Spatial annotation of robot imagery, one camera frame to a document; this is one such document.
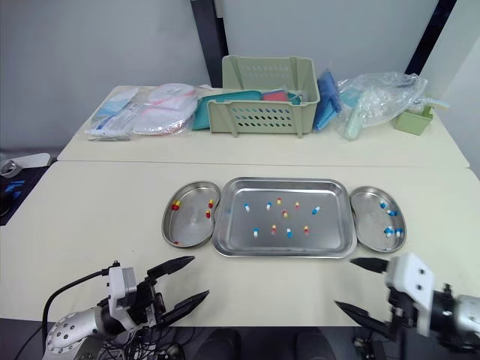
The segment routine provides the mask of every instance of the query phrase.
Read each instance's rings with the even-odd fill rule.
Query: metal tray
[[[317,206],[320,210],[313,215]],[[356,246],[347,189],[334,180],[234,178],[223,189],[216,215],[212,241],[226,256],[341,258]]]
[[[178,200],[178,210],[173,203]],[[209,201],[214,200],[209,208]],[[169,201],[162,220],[162,234],[166,242],[177,248],[200,245],[212,237],[215,208],[220,201],[220,189],[210,181],[196,181],[178,190]]]
[[[393,197],[385,191],[371,186],[357,187],[350,194],[355,228],[358,241],[375,251],[391,253],[400,249],[407,238],[407,228],[400,207]],[[396,216],[389,216],[387,210],[397,212]],[[396,234],[387,237],[385,229],[402,229],[399,237]]]

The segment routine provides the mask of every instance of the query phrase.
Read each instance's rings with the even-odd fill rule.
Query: pill
[[[172,210],[178,210],[180,209],[180,201],[179,200],[175,200],[172,204]]]

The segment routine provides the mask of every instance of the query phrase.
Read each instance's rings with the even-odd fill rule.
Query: tape roll
[[[15,161],[9,160],[7,163],[1,167],[0,175],[4,178],[10,179],[18,175],[22,171],[22,167]]]

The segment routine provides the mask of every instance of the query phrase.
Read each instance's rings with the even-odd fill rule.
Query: white wall
[[[439,116],[480,178],[480,37],[442,99],[451,108]]]
[[[457,1],[421,75],[451,107],[437,112],[480,177],[480,1]]]
[[[340,80],[404,72],[437,2],[223,0],[223,19],[231,54],[304,56]]]
[[[189,0],[1,0],[0,149],[61,148],[116,85],[209,83]]]

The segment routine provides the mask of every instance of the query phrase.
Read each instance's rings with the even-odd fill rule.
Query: robotic arm
[[[480,298],[453,298],[448,284],[442,292],[434,291],[434,274],[412,253],[390,261],[358,258],[351,262],[372,272],[385,272],[385,285],[390,289],[391,322],[380,322],[360,307],[336,301],[356,323],[393,341],[403,327],[416,327],[424,336],[433,330],[439,333],[444,347],[458,352],[480,351]]]
[[[163,329],[192,312],[209,294],[201,292],[166,311],[157,279],[177,272],[195,256],[167,261],[147,271],[137,284],[133,268],[114,262],[109,268],[109,295],[97,306],[60,319],[49,331],[43,359],[96,359],[105,340],[122,332],[135,332],[143,326]]]

